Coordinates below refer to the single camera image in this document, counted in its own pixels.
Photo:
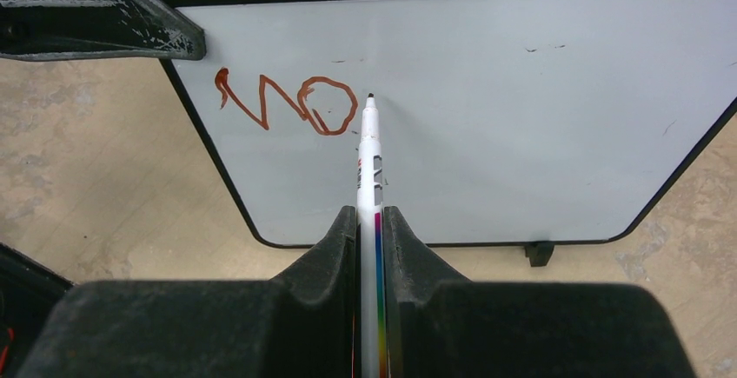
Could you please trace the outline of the white whiteboard marker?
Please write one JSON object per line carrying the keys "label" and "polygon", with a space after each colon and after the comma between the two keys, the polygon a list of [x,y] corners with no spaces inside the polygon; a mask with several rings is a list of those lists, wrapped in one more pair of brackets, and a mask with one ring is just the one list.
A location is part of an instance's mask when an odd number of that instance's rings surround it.
{"label": "white whiteboard marker", "polygon": [[388,377],[382,249],[382,146],[379,113],[372,93],[368,94],[362,111],[357,151],[361,376]]}

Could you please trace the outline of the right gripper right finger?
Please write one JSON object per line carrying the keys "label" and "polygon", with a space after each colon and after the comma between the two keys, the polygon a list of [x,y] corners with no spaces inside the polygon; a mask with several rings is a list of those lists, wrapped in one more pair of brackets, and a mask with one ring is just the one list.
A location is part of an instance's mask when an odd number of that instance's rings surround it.
{"label": "right gripper right finger", "polygon": [[624,283],[473,282],[383,213],[394,377],[692,377],[665,309]]}

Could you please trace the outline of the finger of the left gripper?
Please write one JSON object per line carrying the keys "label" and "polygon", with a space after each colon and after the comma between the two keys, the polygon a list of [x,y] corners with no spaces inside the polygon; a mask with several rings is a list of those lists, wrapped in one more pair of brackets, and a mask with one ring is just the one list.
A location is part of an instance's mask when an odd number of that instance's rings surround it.
{"label": "finger of the left gripper", "polygon": [[201,60],[204,30],[166,0],[1,0],[1,56]]}

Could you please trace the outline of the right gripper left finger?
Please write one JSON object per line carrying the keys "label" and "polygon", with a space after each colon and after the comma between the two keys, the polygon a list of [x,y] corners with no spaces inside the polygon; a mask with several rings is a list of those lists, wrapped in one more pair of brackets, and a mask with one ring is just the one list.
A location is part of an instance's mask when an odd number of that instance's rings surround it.
{"label": "right gripper left finger", "polygon": [[268,280],[97,281],[52,309],[22,377],[351,377],[356,212]]}

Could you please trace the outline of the black-framed whiteboard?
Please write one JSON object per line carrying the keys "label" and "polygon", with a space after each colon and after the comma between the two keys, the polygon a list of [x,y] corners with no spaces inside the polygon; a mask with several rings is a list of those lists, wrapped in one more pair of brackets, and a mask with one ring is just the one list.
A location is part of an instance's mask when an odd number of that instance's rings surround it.
{"label": "black-framed whiteboard", "polygon": [[384,201],[434,246],[629,235],[736,111],[736,0],[167,0],[206,54],[163,67],[251,235],[321,240]]}

